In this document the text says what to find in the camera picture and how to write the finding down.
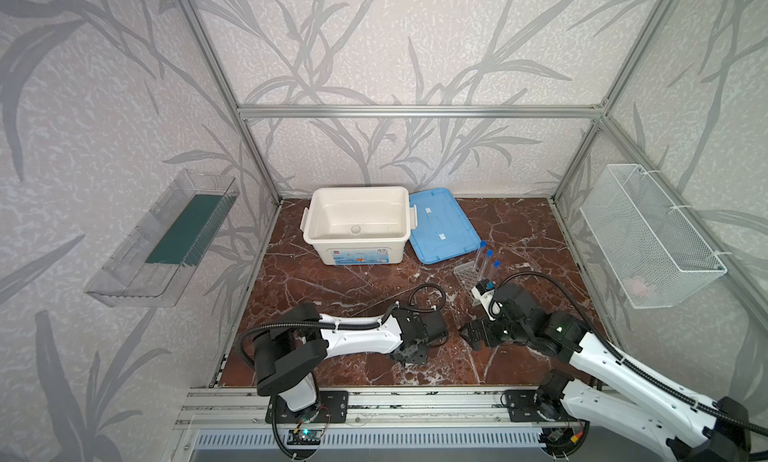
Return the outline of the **clear test tube rack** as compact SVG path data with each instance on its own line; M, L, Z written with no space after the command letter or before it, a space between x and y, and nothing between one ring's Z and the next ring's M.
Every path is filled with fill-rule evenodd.
M470 290L478 281L481 280L481 275L477 277L474 274L474 269L472 268L472 266L473 266L473 262L460 264L453 269L453 274L456 277L461 289L468 296L468 299L471 302L471 304L473 306L478 306L473 304L472 297L470 295Z

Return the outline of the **blue-capped test tube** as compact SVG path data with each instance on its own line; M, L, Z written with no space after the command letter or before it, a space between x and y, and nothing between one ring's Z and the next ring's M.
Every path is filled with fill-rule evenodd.
M475 258L473 262L472 268L474 269L474 274L479 277L482 273L482 267L486 258L487 253L487 242L484 240L480 241L480 245L475 253Z
M483 261L482 269L481 269L481 280L488 280L492 281L495 267L494 267L494 251L491 249L488 249L485 254L485 259Z

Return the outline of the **blue plastic lid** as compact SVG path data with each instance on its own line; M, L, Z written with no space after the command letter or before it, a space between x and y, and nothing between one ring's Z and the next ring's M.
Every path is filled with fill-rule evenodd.
M480 236L448 189L413 193L409 202L417 218L409 242L421 263L433 265L481 247Z

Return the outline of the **white plastic bin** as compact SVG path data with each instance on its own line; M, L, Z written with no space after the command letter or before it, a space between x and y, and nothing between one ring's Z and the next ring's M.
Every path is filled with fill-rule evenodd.
M318 189L300 223L304 241L329 266L399 264L417 226L401 186Z

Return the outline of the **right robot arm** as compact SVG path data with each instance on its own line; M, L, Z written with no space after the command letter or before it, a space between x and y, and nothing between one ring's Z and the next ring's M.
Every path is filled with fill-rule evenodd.
M506 401L510 411L532 412L546 421L575 422L577 428L545 445L553 458L575 450L588 426L603 426L653 451L665 461L764 461L752 449L764 427L730 397L715 401L660 375L619 350L581 313L547 312L523 287L484 280L472 291L485 311L459 330L475 351L503 344L525 346L590 375L610 393L563 371L551 371L529 406Z

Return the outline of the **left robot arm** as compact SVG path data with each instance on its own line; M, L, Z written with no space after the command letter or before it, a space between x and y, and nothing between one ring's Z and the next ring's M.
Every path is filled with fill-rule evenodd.
M255 375L257 393L293 415L320 409L314 370L327 359L382 354L402 365L424 365L449 331L441 311L391 305L373 317L336 317L302 304L280 319L245 330L237 356Z

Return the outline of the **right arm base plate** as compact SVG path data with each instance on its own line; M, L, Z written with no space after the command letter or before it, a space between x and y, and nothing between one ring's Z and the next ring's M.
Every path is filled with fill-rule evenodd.
M539 411L535 389L506 390L501 401L513 423L547 421Z

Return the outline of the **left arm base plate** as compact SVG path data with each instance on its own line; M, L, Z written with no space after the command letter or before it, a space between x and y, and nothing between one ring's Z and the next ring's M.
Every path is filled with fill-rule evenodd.
M344 390L321 390L314 404L299 411L290 410L284 398L278 395L269 402L265 421L277 424L341 424L346 422L348 405L349 392Z

